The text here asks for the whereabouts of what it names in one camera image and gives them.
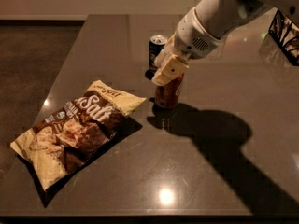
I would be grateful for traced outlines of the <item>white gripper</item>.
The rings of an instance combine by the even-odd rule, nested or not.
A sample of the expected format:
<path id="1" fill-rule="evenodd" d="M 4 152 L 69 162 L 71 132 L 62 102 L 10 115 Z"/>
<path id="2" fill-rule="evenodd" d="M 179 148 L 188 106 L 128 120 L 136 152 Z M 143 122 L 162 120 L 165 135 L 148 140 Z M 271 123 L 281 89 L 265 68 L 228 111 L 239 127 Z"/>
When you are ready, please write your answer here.
<path id="1" fill-rule="evenodd" d="M 151 81 L 165 86 L 189 68 L 188 62 L 178 56 L 178 51 L 189 55 L 190 59 L 201 59 L 217 49 L 224 40 L 220 17 L 215 9 L 193 7 L 155 58 L 157 71 Z"/>

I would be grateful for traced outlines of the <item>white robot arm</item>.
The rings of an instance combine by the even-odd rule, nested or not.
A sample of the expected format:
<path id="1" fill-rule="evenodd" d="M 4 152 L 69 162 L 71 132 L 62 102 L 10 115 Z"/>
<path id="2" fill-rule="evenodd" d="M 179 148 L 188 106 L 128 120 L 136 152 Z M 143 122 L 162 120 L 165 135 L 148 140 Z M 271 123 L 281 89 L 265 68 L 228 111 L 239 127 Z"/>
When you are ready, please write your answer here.
<path id="1" fill-rule="evenodd" d="M 206 57 L 228 33 L 271 8 L 299 23 L 299 0 L 201 0 L 178 23 L 155 59 L 152 82 L 164 86 L 189 68 L 189 60 Z"/>

